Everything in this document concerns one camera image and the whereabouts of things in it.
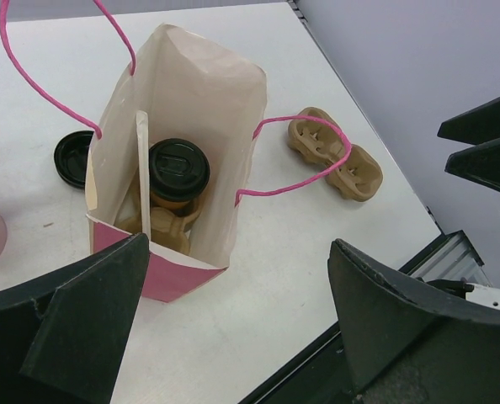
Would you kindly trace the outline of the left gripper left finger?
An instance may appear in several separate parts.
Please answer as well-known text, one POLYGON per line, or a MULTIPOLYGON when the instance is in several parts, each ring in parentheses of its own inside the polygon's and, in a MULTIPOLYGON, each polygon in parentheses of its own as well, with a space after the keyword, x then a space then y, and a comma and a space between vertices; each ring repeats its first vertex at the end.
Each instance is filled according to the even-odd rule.
POLYGON ((108 403, 149 264, 129 236, 0 291, 0 403, 108 403))

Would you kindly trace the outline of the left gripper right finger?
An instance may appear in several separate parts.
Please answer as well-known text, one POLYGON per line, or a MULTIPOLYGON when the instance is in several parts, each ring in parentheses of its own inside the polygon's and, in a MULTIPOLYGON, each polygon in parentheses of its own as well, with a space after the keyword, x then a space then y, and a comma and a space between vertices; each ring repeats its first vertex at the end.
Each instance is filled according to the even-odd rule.
POLYGON ((500 310, 332 242, 328 277, 354 398, 500 403, 500 310))

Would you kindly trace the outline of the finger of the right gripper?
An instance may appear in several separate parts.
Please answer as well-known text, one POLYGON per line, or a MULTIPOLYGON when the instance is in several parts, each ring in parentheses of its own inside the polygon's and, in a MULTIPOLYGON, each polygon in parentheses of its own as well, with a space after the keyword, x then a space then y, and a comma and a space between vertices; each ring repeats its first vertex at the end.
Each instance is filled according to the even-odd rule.
POLYGON ((446 120, 437 137, 469 145, 500 138, 500 97, 446 120))
POLYGON ((444 170, 500 193, 500 137, 451 154, 444 170))

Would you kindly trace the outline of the brown paper coffee cup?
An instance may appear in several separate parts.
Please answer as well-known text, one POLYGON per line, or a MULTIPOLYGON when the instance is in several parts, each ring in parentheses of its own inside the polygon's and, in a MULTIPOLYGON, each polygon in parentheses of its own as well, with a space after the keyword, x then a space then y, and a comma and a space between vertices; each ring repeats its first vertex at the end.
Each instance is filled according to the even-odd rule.
POLYGON ((153 192, 150 192, 151 204, 155 208, 163 208, 174 213, 178 217, 190 215, 194 210, 193 200, 173 201, 164 199, 153 192))

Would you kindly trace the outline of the single white straw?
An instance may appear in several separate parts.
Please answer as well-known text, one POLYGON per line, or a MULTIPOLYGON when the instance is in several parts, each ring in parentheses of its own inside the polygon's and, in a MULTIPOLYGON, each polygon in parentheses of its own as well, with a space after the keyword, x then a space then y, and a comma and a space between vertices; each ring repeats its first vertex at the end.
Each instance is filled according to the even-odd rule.
POLYGON ((150 174, 149 174, 149 125, 146 112, 136 112, 136 135, 138 146, 138 165, 140 182, 142 231, 152 238, 150 217, 150 174))

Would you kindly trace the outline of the pink and cream paper bag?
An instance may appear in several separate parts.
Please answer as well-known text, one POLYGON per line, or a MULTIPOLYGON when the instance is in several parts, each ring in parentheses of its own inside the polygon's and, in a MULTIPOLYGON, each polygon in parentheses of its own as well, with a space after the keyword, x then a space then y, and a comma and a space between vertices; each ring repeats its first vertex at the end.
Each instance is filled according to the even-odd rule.
POLYGON ((130 53, 99 122, 54 151, 60 177, 85 191, 93 252, 143 232, 142 294, 174 301, 224 272, 266 119, 264 71, 171 24, 130 53))

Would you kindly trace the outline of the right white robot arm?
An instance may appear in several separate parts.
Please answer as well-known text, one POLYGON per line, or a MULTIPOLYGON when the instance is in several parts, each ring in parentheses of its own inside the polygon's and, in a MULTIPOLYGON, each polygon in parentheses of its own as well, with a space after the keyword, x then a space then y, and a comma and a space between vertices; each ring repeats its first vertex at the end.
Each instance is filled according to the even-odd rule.
MULTIPOLYGON (((445 171, 500 193, 500 97, 441 124, 438 137, 468 144, 451 154, 445 171)), ((500 310, 500 289, 491 287, 481 260, 466 240, 454 234, 412 274, 468 301, 500 310)))

